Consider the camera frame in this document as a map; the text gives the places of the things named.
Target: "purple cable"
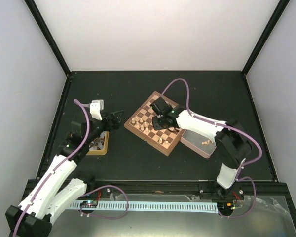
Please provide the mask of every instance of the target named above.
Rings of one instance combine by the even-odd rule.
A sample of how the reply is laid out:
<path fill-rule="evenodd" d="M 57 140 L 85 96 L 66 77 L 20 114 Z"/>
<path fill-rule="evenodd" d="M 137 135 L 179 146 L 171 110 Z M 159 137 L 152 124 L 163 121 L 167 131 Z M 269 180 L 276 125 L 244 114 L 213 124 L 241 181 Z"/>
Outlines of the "purple cable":
<path fill-rule="evenodd" d="M 104 185 L 104 186 L 101 186 L 101 187 L 99 187 L 99 188 L 97 188 L 97 189 L 95 189 L 93 191 L 90 191 L 90 192 L 82 195 L 81 197 L 85 197 L 85 196 L 87 196 L 89 194 L 92 194 L 92 193 L 94 193 L 94 192 L 96 192 L 96 191 L 98 191 L 100 189 L 104 189 L 104 188 L 114 188 L 114 189 L 117 189 L 117 190 L 119 190 L 125 196 L 125 199 L 126 199 L 126 209 L 125 209 L 124 213 L 121 214 L 120 216 L 117 216 L 117 217 L 109 217 L 109 216 L 101 216 L 101 215 L 93 215 L 93 214 L 89 214 L 89 216 L 103 218 L 103 219 L 107 219 L 107 220 L 117 220 L 117 219 L 120 219 L 120 218 L 124 217 L 127 214 L 127 211 L 128 211 L 128 208 L 129 208 L 128 197 L 127 197 L 126 193 L 121 188 L 119 188 L 117 186 L 114 186 L 114 185 Z M 80 213 L 82 215 L 87 215 L 87 214 L 85 214 L 85 213 L 82 212 L 82 208 L 83 208 L 83 206 L 79 210 Z"/>
<path fill-rule="evenodd" d="M 228 125 L 225 125 L 225 124 L 221 124 L 221 123 L 215 123 L 215 122 L 212 122 L 212 121 L 207 120 L 207 119 L 205 119 L 205 118 L 201 118 L 201 117 L 199 117 L 199 116 L 192 115 L 192 112 L 191 112 L 191 110 L 190 110 L 190 108 L 189 108 L 189 86 L 188 86 L 186 80 L 184 80 L 183 78 L 177 78 L 177 79 L 173 80 L 172 82 L 170 82 L 170 84 L 168 84 L 167 87 L 163 90 L 163 92 L 162 92 L 161 95 L 164 95 L 164 93 L 169 89 L 169 87 L 170 87 L 173 83 L 175 83 L 175 82 L 177 82 L 177 81 L 179 81 L 179 80 L 183 81 L 184 84 L 185 84 L 185 86 L 186 86 L 186 110 L 187 110 L 187 112 L 188 112 L 191 116 L 193 116 L 194 118 L 196 118 L 196 119 L 198 119 L 198 120 L 201 120 L 201 121 L 203 121 L 203 122 L 207 122 L 207 123 L 212 124 L 212 125 L 215 125 L 215 126 L 219 126 L 219 127 L 223 127 L 223 128 L 227 128 L 227 129 L 229 129 L 229 130 L 235 131 L 235 132 L 237 132 L 237 133 L 239 133 L 239 134 L 245 136 L 246 138 L 248 138 L 248 139 L 249 139 L 250 141 L 252 141 L 252 142 L 256 145 L 256 147 L 258 148 L 258 151 L 259 151 L 258 156 L 257 156 L 256 158 L 254 158 L 253 160 L 250 160 L 250 161 L 248 161 L 248 162 L 244 162 L 244 163 L 240 166 L 241 168 L 238 170 L 238 173 L 237 173 L 236 178 L 235 178 L 235 179 L 237 180 L 238 177 L 239 177 L 239 175 L 240 175 L 240 172 L 241 172 L 241 170 L 243 169 L 244 166 L 246 166 L 246 165 L 248 165 L 248 164 L 252 164 L 252 163 L 258 161 L 258 160 L 261 158 L 261 156 L 262 156 L 262 148 L 261 148 L 261 146 L 259 145 L 259 143 L 258 143 L 253 137 L 251 137 L 251 136 L 248 135 L 247 133 L 245 133 L 245 132 L 243 132 L 243 131 L 241 131 L 241 130 L 239 130 L 239 129 L 237 129 L 237 128 L 234 128 L 234 127 L 231 127 L 231 126 L 228 126 Z"/>
<path fill-rule="evenodd" d="M 88 116 L 88 113 L 87 111 L 85 110 L 84 106 L 80 103 L 80 101 L 78 101 L 77 99 L 74 99 L 74 102 L 80 106 L 80 108 L 82 109 L 83 113 L 84 113 L 84 116 L 85 116 L 85 119 L 87 121 L 87 131 L 85 133 L 85 136 L 81 142 L 81 144 L 69 155 L 67 156 L 65 159 L 63 159 L 54 169 L 53 171 L 56 171 L 64 162 L 66 162 L 67 160 L 69 160 L 72 156 L 74 156 L 79 150 L 80 148 L 83 146 L 83 144 L 86 142 L 88 136 L 89 136 L 89 131 L 90 131 L 90 122 L 89 122 L 89 116 Z M 38 187 L 38 189 L 36 190 L 36 192 L 34 193 L 32 199 L 30 200 L 30 202 L 33 202 L 36 198 L 36 196 L 38 195 L 38 193 L 40 192 L 40 190 L 42 189 L 42 187 L 44 186 L 44 184 L 47 182 L 47 180 L 50 178 L 52 174 L 49 173 L 47 175 L 47 177 L 42 181 L 42 183 L 40 184 L 40 186 Z M 25 215 L 25 213 L 28 211 L 28 209 L 30 208 L 30 204 L 27 205 L 27 207 L 24 209 L 24 211 L 22 212 L 20 218 L 18 219 L 16 225 L 15 225 L 15 228 L 14 228 L 14 231 L 13 231 L 13 236 L 12 237 L 16 237 L 17 235 L 17 232 L 18 232 L 18 229 L 20 227 L 20 224 L 21 224 L 21 221 Z"/>
<path fill-rule="evenodd" d="M 226 218 L 228 218 L 228 219 L 236 219 L 236 218 L 240 218 L 240 217 L 245 217 L 245 216 L 247 216 L 247 215 L 253 210 L 253 208 L 255 207 L 255 205 L 256 205 L 256 198 L 257 198 L 256 186 L 255 186 L 255 184 L 254 184 L 252 178 L 250 178 L 249 176 L 245 176 L 245 177 L 239 179 L 238 181 L 243 181 L 243 180 L 245 180 L 245 179 L 249 179 L 249 180 L 251 181 L 251 183 L 252 183 L 252 187 L 253 187 L 253 203 L 252 203 L 252 206 L 250 207 L 250 209 L 249 209 L 246 213 L 241 214 L 241 215 L 239 215 L 239 216 L 225 216 L 225 215 L 222 215 L 220 211 L 218 211 L 218 214 L 219 214 L 221 217 L 226 217 Z"/>

